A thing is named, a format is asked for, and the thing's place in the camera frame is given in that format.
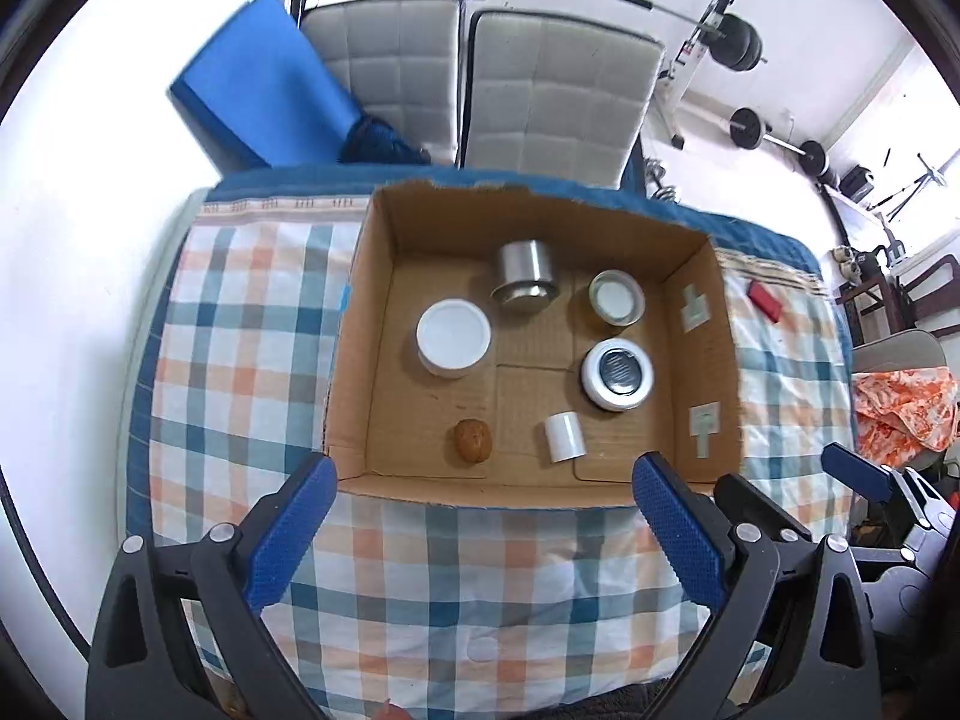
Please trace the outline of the small white cylinder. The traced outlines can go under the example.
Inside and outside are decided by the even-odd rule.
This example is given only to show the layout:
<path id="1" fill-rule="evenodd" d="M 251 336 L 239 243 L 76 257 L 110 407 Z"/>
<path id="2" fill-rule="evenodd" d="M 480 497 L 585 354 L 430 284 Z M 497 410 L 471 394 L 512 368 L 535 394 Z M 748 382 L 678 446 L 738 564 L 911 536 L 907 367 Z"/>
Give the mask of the small white cylinder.
<path id="1" fill-rule="evenodd" d="M 545 419 L 544 434 L 551 463 L 563 463 L 586 455 L 583 428 L 574 411 L 555 413 Z"/>

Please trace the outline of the red rectangular case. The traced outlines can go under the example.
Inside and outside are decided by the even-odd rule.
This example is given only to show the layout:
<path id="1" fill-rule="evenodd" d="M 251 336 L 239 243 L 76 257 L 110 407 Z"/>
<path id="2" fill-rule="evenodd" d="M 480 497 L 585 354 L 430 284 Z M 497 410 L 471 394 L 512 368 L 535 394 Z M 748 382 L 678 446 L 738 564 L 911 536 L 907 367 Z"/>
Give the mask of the red rectangular case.
<path id="1" fill-rule="evenodd" d="M 759 281 L 752 280 L 748 283 L 747 298 L 771 323 L 781 320 L 781 302 Z"/>

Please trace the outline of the gold rimmed white jar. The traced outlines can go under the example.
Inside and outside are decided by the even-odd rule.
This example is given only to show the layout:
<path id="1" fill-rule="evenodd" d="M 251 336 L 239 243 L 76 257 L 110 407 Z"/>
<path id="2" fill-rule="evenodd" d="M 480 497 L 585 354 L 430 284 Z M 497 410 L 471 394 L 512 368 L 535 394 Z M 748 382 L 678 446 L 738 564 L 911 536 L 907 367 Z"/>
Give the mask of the gold rimmed white jar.
<path id="1" fill-rule="evenodd" d="M 646 294 L 630 273 L 604 270 L 592 278 L 587 299 L 602 322 L 612 327 L 631 327 L 646 312 Z"/>

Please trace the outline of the white round jar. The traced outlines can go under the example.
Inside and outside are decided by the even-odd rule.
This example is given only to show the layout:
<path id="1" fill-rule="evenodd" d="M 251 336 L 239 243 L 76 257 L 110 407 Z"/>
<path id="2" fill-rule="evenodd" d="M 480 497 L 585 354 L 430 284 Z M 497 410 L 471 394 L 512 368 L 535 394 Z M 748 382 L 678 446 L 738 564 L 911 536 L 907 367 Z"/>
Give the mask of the white round jar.
<path id="1" fill-rule="evenodd" d="M 491 344 L 490 321 L 466 299 L 441 299 L 416 322 L 418 359 L 430 374 L 460 379 L 485 359 Z"/>

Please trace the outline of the silver metal tin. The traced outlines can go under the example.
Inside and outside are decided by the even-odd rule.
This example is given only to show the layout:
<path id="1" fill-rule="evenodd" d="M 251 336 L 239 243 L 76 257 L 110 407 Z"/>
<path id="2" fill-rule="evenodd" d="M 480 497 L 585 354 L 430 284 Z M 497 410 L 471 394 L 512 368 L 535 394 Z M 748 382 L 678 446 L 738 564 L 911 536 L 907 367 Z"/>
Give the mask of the silver metal tin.
<path id="1" fill-rule="evenodd" d="M 550 247 L 542 241 L 512 241 L 494 257 L 491 299 L 517 314 L 544 310 L 560 293 Z"/>

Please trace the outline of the orange white cloth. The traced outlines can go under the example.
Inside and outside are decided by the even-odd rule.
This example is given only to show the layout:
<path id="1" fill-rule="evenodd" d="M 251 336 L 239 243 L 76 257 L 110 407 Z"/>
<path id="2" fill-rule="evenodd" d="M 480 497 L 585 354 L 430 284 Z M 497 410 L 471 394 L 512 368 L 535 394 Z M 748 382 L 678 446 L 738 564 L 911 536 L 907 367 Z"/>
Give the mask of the orange white cloth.
<path id="1" fill-rule="evenodd" d="M 853 400 L 859 450 L 880 465 L 945 452 L 958 437 L 958 382 L 947 366 L 857 372 Z"/>

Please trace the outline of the plaid checkered tablecloth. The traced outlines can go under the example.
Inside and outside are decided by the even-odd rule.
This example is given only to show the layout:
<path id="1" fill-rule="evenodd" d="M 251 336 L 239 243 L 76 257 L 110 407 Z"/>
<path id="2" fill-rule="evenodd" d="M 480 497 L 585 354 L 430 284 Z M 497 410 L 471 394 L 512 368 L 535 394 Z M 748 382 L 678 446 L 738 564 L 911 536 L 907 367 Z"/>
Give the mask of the plaid checkered tablecloth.
<path id="1" fill-rule="evenodd" d="M 127 530 L 187 543 L 314 452 L 338 494 L 265 624 L 338 718 L 505 718 L 669 674 L 704 614 L 631 500 L 659 452 L 816 535 L 851 343 L 817 257 L 731 216 L 450 169 L 261 169 L 161 242 Z"/>

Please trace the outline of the dark wooden chair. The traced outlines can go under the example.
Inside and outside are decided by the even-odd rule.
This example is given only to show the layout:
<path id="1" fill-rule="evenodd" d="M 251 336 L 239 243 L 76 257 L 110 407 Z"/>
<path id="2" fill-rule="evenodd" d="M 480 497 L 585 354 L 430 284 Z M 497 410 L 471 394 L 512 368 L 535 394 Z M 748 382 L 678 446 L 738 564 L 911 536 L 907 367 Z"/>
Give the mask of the dark wooden chair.
<path id="1" fill-rule="evenodd" d="M 854 346 L 864 344 L 862 317 L 882 310 L 890 333 L 918 328 L 920 320 L 958 309 L 958 260 L 955 255 L 940 257 L 910 281 L 877 271 L 856 286 L 844 286 L 836 300 L 843 307 Z"/>

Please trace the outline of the open cardboard box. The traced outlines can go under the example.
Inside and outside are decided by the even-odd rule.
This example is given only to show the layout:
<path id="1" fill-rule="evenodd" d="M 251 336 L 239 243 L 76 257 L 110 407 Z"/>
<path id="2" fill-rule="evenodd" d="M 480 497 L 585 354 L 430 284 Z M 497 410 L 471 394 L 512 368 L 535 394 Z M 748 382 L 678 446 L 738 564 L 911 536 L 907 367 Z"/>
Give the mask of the open cardboard box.
<path id="1" fill-rule="evenodd" d="M 512 241 L 550 247 L 560 293 L 517 314 L 491 299 L 494 257 Z M 609 413 L 579 367 L 612 337 L 587 288 L 622 270 L 646 294 L 623 338 L 646 351 L 651 394 Z M 485 359 L 460 379 L 433 376 L 416 322 L 441 299 L 477 304 L 491 325 Z M 544 421 L 574 411 L 586 455 L 551 463 Z M 481 419 L 493 454 L 472 465 L 452 429 Z M 348 493 L 433 504 L 578 509 L 630 502 L 631 468 L 659 452 L 698 489 L 743 457 L 739 365 L 718 249 L 703 232 L 521 187 L 409 182 L 378 190 L 364 218 L 335 353 L 324 449 Z"/>

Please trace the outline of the dark blue bag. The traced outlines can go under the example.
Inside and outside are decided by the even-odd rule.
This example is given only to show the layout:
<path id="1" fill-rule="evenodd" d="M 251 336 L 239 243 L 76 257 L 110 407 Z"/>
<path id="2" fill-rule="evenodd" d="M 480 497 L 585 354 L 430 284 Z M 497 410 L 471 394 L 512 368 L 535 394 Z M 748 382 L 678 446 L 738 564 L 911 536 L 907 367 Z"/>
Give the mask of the dark blue bag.
<path id="1" fill-rule="evenodd" d="M 415 148 L 398 135 L 386 121 L 370 114 L 361 114 L 343 142 L 338 153 L 340 164 L 400 164 L 427 166 L 430 153 Z"/>

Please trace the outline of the white barbell rack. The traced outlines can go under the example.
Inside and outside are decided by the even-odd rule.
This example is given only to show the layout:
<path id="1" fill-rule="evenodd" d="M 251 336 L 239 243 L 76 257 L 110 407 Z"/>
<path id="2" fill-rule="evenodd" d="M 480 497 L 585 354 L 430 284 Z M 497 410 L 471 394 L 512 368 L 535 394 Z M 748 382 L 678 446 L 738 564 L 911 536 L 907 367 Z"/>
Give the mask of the white barbell rack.
<path id="1" fill-rule="evenodd" d="M 708 28 L 719 26 L 722 15 L 732 2 L 734 0 L 709 0 L 708 7 L 700 16 L 701 26 L 693 26 L 692 34 L 683 41 L 674 59 L 669 60 L 659 73 L 658 84 L 652 94 L 652 109 L 664 124 L 667 143 L 675 149 L 685 146 L 685 137 L 677 122 L 677 109 L 708 54 Z"/>

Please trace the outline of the blue folded mat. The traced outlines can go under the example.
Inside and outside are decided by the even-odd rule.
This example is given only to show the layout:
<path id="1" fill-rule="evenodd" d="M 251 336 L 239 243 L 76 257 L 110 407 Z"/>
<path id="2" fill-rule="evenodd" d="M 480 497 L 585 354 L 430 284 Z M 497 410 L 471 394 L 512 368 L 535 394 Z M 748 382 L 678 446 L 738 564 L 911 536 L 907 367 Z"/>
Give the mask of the blue folded mat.
<path id="1" fill-rule="evenodd" d="M 280 0 L 251 0 L 229 16 L 171 94 L 245 167 L 338 163 L 361 119 Z"/>

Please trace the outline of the right grey cushioned chair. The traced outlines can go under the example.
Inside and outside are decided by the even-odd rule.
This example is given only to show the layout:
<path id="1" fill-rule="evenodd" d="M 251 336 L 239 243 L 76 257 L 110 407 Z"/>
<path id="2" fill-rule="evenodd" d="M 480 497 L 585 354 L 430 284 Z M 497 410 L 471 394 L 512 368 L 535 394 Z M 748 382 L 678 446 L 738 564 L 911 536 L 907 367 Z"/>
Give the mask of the right grey cushioned chair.
<path id="1" fill-rule="evenodd" d="M 664 58 L 654 37 L 529 10 L 480 10 L 466 45 L 460 164 L 617 188 Z"/>

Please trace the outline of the grey cushioned chair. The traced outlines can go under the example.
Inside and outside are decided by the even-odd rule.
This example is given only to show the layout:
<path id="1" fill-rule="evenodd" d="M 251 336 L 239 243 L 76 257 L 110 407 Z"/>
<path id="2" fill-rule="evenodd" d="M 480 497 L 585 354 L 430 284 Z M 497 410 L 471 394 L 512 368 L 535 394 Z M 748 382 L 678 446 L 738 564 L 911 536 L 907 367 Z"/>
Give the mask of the grey cushioned chair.
<path id="1" fill-rule="evenodd" d="M 617 188 L 664 58 L 654 37 L 529 10 L 480 10 L 466 45 L 460 164 Z"/>
<path id="2" fill-rule="evenodd" d="M 301 31 L 368 114 L 454 164 L 459 148 L 457 0 L 352 0 L 311 8 Z"/>

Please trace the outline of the left grey cushioned chair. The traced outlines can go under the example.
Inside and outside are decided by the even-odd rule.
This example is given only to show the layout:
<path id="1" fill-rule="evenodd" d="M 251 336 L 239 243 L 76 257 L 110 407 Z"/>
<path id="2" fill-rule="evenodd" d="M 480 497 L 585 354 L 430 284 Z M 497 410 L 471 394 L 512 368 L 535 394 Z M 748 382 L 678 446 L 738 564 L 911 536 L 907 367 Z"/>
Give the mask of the left grey cushioned chair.
<path id="1" fill-rule="evenodd" d="M 459 148 L 457 0 L 352 0 L 311 8 L 301 31 L 368 114 L 454 164 Z"/>

